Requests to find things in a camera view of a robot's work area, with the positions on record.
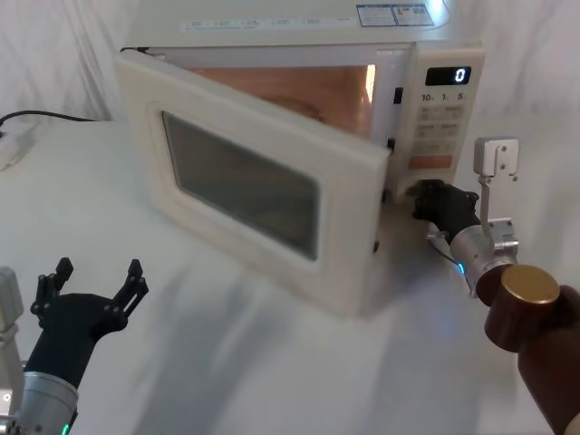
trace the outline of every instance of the black cable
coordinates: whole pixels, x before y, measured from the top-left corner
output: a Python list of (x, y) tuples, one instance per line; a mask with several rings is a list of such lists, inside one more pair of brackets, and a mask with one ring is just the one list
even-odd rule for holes
[(453, 258), (451, 258), (450, 256), (448, 256), (447, 254), (445, 254), (443, 251), (441, 251), (438, 247), (435, 246), (435, 244), (433, 243), (432, 240), (429, 241), (429, 246), (432, 247), (433, 249), (435, 249), (435, 251), (437, 251), (437, 253), (442, 256), (443, 258), (447, 258), (451, 263), (453, 263), (455, 266), (459, 266), (459, 261), (455, 261)]
[(68, 121), (79, 121), (79, 122), (92, 122), (94, 120), (89, 120), (86, 118), (79, 118), (76, 116), (64, 115), (62, 113), (55, 113), (53, 111), (14, 111), (12, 113), (8, 113), (7, 115), (0, 118), (0, 127), (12, 118), (22, 115), (43, 115), (43, 116), (50, 116), (52, 118), (60, 118), (61, 120), (68, 120)]

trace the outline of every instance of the led light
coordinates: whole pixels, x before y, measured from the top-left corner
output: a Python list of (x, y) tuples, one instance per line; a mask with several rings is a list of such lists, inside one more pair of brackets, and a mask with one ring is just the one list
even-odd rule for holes
[(435, 22), (435, 25), (439, 25), (445, 18), (446, 12), (443, 0), (428, 0), (427, 7), (429, 8), (431, 18)]
[(372, 102), (372, 97), (374, 95), (374, 77), (376, 75), (376, 67), (374, 65), (369, 65), (366, 68), (366, 95), (369, 98), (369, 102)]

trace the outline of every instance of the label sticker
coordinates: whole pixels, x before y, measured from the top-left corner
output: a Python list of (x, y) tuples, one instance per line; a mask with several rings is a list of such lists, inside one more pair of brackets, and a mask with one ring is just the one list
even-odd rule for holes
[(427, 7), (416, 5), (391, 5), (397, 25), (400, 27), (435, 25), (429, 15)]
[(259, 18), (249, 20), (186, 21), (179, 25), (181, 32), (200, 30), (308, 30), (358, 27), (355, 17), (340, 18)]
[(396, 27), (390, 5), (357, 5), (362, 27)]
[(409, 169), (449, 169), (451, 163), (453, 163), (453, 156), (416, 156), (409, 160)]

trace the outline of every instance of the microwave control panel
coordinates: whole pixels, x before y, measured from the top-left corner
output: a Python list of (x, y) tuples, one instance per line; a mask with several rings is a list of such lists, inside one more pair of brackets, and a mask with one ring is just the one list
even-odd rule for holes
[(478, 90), (484, 51), (418, 43), (411, 53), (388, 186), (397, 200), (421, 179), (452, 182)]

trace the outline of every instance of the digital display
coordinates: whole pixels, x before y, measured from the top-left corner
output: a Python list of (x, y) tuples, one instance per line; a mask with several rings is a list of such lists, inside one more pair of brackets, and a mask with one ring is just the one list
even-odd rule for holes
[(320, 191), (314, 179), (163, 112), (181, 190), (316, 259)]
[(445, 66), (429, 68), (427, 71), (426, 86), (450, 86), (468, 84), (471, 76), (470, 66)]

